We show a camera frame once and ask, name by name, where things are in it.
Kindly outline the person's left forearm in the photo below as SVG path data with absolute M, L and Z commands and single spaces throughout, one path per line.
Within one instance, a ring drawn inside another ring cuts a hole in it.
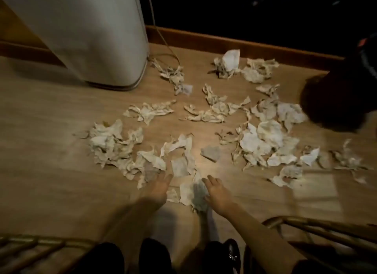
M 101 242 L 113 243 L 123 253 L 132 252 L 143 239 L 149 220 L 164 205 L 152 199 L 140 199 L 109 227 Z

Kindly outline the white air purifier appliance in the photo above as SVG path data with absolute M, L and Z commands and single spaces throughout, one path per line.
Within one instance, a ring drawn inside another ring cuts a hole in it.
M 79 79 L 132 90 L 149 55 L 139 0 L 3 0 Z

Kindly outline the person's right forearm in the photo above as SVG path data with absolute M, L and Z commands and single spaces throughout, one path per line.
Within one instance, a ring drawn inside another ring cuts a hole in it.
M 291 274 L 299 262 L 306 260 L 298 250 L 238 204 L 230 203 L 215 211 L 232 224 L 267 274 Z

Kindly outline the wooden skirting board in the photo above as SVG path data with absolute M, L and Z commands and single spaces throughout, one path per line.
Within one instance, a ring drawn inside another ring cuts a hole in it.
M 173 47 L 193 49 L 212 53 L 223 53 L 240 49 L 248 58 L 274 58 L 277 62 L 297 67 L 329 71 L 337 66 L 343 57 L 268 44 L 248 42 L 207 34 L 192 33 L 169 28 L 158 28 L 167 43 Z M 0 56 L 64 66 L 55 54 L 29 29 L 17 25 L 7 31 L 0 31 Z

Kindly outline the stained paper piece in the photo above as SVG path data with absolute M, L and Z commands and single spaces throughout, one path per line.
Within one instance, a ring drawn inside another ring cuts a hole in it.
M 201 178 L 197 181 L 182 183 L 179 190 L 179 201 L 182 205 L 191 206 L 194 211 L 198 212 L 208 211 L 209 206 L 206 201 L 208 190 Z

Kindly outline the scattered crumpled paper litter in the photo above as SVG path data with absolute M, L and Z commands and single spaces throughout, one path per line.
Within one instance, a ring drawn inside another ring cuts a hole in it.
M 184 109 L 188 116 L 182 120 L 222 124 L 229 116 L 238 110 L 243 110 L 247 120 L 235 130 L 235 134 L 231 131 L 215 133 L 219 138 L 219 144 L 224 146 L 234 143 L 235 149 L 231 153 L 232 162 L 235 163 L 239 157 L 243 157 L 246 161 L 244 169 L 285 165 L 278 175 L 269 179 L 279 187 L 290 187 L 291 180 L 298 180 L 302 176 L 303 166 L 310 167 L 314 162 L 323 169 L 350 171 L 356 182 L 366 184 L 365 177 L 357 176 L 357 171 L 370 170 L 370 168 L 363 165 L 362 158 L 354 154 L 349 147 L 351 139 L 343 143 L 340 151 L 329 151 L 337 162 L 334 167 L 329 161 L 328 154 L 321 152 L 320 147 L 307 145 L 301 156 L 295 156 L 300 140 L 289 136 L 289 133 L 294 125 L 305 122 L 307 117 L 299 104 L 279 100 L 277 94 L 279 84 L 263 84 L 271 78 L 272 71 L 279 67 L 279 63 L 275 59 L 247 59 L 246 66 L 240 69 L 239 60 L 240 50 L 229 50 L 221 58 L 214 59 L 215 68 L 209 73 L 215 73 L 220 79 L 229 79 L 236 74 L 242 74 L 246 81 L 258 84 L 256 90 L 265 94 L 266 98 L 248 108 L 247 105 L 251 104 L 249 96 L 241 103 L 234 104 L 227 101 L 226 95 L 216 95 L 212 87 L 205 83 L 202 91 L 209 109 L 197 110 L 192 104 L 185 105 Z M 127 138 L 124 138 L 122 133 L 123 122 L 117 119 L 111 125 L 105 122 L 95 123 L 91 129 L 76 136 L 80 139 L 88 139 L 95 163 L 102 168 L 113 165 L 130 181 L 140 173 L 139 189 L 149 181 L 146 163 L 152 165 L 152 171 L 165 171 L 167 167 L 164 158 L 174 150 L 183 148 L 182 157 L 171 161 L 173 175 L 194 176 L 196 179 L 193 178 L 193 182 L 186 186 L 181 185 L 181 196 L 184 195 L 184 191 L 188 194 L 193 186 L 199 187 L 201 175 L 191 154 L 193 134 L 181 134 L 177 139 L 171 137 L 169 142 L 163 144 L 159 155 L 154 148 L 151 151 L 138 151 L 134 160 L 132 158 L 134 146 L 141 144 L 144 139 L 143 128 L 129 130 Z

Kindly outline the person's left hand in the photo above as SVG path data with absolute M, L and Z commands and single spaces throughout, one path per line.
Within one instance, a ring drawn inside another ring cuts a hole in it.
M 159 173 L 154 180 L 149 181 L 143 188 L 139 200 L 148 207 L 158 210 L 167 201 L 167 191 L 172 178 L 173 174 Z

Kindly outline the black bag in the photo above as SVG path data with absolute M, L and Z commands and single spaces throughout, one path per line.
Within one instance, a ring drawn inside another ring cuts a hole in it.
M 377 32 L 326 75 L 309 78 L 300 94 L 304 113 L 315 124 L 356 132 L 377 111 Z

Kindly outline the black buckled loafer shoe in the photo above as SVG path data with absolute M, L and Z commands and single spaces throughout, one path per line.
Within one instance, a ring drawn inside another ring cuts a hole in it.
M 204 274 L 240 274 L 241 254 L 237 242 L 230 238 L 223 243 L 207 243 L 203 252 L 202 268 Z
M 138 271 L 139 274 L 174 274 L 167 247 L 155 239 L 145 238 L 140 247 Z

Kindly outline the rattan chair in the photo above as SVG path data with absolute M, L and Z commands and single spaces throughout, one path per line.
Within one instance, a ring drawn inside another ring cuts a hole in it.
M 282 225 L 288 225 L 305 233 L 308 239 L 307 245 L 317 246 L 310 236 L 311 234 L 316 235 L 333 244 L 350 249 L 351 256 L 356 255 L 356 258 L 361 258 L 362 262 L 372 259 L 372 262 L 377 263 L 377 225 L 347 224 L 294 216 L 273 217 L 265 220 L 263 225 L 269 229 L 275 229 L 281 237 L 283 237 Z M 0 248 L 10 243 L 18 244 L 18 246 L 0 253 L 0 260 L 17 256 L 22 251 L 28 251 L 38 246 L 44 246 L 45 250 L 1 270 L 2 274 L 18 273 L 63 248 L 82 249 L 86 254 L 97 245 L 96 242 L 85 239 L 0 234 Z

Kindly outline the person's right hand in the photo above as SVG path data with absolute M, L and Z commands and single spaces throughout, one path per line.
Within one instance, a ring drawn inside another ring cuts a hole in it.
M 222 196 L 207 196 L 207 203 L 210 207 L 222 217 L 228 219 L 237 203 L 234 201 L 230 191 L 225 187 L 225 194 Z

